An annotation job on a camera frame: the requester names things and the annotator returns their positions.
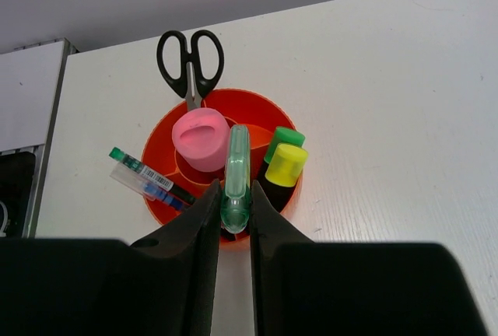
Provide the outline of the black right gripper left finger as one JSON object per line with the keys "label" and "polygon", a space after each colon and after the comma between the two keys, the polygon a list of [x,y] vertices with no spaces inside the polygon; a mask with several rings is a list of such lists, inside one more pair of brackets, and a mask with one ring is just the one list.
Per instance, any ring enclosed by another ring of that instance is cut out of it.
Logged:
{"label": "black right gripper left finger", "polygon": [[1,242],[3,335],[207,335],[222,189],[126,244],[101,239]]}

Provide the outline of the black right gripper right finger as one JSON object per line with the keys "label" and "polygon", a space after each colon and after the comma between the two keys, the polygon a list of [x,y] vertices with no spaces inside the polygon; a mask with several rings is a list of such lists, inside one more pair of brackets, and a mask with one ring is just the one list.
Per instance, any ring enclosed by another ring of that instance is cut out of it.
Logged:
{"label": "black right gripper right finger", "polygon": [[258,335],[485,335],[450,251],[427,242],[319,243],[251,190]]}

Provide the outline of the green translucent stapler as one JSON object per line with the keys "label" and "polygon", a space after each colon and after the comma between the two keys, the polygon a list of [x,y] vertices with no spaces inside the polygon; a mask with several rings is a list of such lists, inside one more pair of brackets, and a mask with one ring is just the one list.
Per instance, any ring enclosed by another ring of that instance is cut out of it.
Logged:
{"label": "green translucent stapler", "polygon": [[251,204],[251,144],[246,125],[230,129],[225,184],[220,214],[226,231],[242,232],[249,219]]}

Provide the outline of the blue ink pen refill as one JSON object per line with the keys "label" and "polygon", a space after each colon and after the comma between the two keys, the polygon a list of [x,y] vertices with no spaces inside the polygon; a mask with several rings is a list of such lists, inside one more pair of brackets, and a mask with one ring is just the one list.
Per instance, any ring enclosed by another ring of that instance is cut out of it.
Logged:
{"label": "blue ink pen refill", "polygon": [[121,163],[116,164],[110,173],[110,177],[149,201],[160,201],[164,205],[168,205],[179,212],[188,209],[188,206],[180,199],[174,197],[172,194],[153,184],[143,176],[138,175]]}

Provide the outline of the yellow cap black highlighter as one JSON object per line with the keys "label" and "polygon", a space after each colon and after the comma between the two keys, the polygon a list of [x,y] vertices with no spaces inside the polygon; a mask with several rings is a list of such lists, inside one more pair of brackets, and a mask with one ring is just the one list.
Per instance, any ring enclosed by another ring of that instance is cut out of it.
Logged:
{"label": "yellow cap black highlighter", "polygon": [[258,181],[277,212],[282,212],[293,196],[307,159],[308,151],[302,147],[283,142],[276,146],[267,170]]}

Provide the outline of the green ink pen refill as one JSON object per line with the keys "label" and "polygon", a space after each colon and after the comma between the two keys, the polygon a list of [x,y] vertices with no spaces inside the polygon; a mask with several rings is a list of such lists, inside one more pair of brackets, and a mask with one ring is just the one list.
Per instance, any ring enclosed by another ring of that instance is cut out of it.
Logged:
{"label": "green ink pen refill", "polygon": [[174,183],[171,179],[165,177],[151,167],[145,165],[135,157],[130,156],[118,147],[114,147],[110,151],[109,157],[115,160],[117,163],[125,165],[127,168],[134,171],[138,175],[143,176],[153,184],[161,187],[168,193],[172,194],[174,197],[180,199],[188,207],[196,202],[196,197],[189,191]]}

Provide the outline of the pink glue stick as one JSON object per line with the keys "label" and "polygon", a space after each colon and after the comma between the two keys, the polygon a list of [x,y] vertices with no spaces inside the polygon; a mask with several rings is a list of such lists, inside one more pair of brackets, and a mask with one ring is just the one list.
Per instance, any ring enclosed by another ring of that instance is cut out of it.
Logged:
{"label": "pink glue stick", "polygon": [[190,110],[174,124],[171,135],[174,148],[195,170],[210,173],[225,166],[230,126],[219,111]]}

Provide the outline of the black handled scissors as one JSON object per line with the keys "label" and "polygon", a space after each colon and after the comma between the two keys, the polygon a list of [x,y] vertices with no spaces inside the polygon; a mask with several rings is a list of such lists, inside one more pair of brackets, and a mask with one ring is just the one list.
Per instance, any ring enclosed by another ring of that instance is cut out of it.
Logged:
{"label": "black handled scissors", "polygon": [[[202,71],[199,42],[203,37],[211,40],[218,55],[218,68],[210,79],[206,78]],[[164,47],[170,38],[175,38],[180,47],[180,76],[178,78],[173,78],[167,71],[163,56]],[[160,74],[168,86],[185,101],[188,111],[202,106],[202,101],[218,85],[225,66],[223,46],[213,32],[196,31],[191,36],[190,47],[189,51],[187,37],[181,31],[169,30],[160,37],[156,48],[156,63]]]}

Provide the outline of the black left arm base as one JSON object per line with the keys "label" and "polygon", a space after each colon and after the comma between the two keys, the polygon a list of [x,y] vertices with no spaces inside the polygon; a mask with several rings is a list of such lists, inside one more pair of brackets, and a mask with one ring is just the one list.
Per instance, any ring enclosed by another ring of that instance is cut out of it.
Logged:
{"label": "black left arm base", "polygon": [[30,152],[1,156],[1,237],[23,235],[35,164]]}

